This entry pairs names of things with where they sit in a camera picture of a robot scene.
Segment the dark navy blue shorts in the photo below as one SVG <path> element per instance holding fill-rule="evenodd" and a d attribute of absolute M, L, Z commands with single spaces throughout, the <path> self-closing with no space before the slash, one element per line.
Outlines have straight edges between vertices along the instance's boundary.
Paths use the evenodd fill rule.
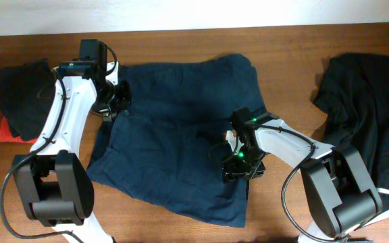
<path fill-rule="evenodd" d="M 89 178 L 132 198 L 205 223 L 244 227 L 249 184 L 222 181 L 231 148 L 222 136 L 246 107 L 265 113 L 257 71 L 241 54 L 201 63 L 121 66 L 132 102 L 103 122 Z"/>

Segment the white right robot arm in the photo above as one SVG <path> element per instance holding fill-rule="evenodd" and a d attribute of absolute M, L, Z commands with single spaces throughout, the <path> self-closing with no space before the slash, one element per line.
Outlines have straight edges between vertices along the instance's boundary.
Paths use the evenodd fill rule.
<path fill-rule="evenodd" d="M 302 175 L 313 221 L 306 230 L 290 221 L 301 233 L 299 242 L 348 242 L 349 233 L 389 218 L 381 200 L 389 189 L 375 187 L 354 147 L 316 141 L 269 112 L 255 116 L 242 108 L 232 113 L 230 123 L 225 139 L 232 154 L 222 160 L 225 183 L 262 176 L 264 156 L 274 155 L 292 167 L 281 191 L 285 209 L 290 180 Z"/>

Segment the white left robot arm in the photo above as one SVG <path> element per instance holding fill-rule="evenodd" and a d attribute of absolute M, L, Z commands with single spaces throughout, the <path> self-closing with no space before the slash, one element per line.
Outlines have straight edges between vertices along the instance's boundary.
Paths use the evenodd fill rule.
<path fill-rule="evenodd" d="M 27 155 L 17 155 L 13 178 L 27 218 L 68 242 L 114 242 L 93 213 L 93 183 L 80 162 L 90 112 L 113 118 L 128 97 L 117 61 L 69 61 L 53 68 L 55 94 L 45 125 Z"/>

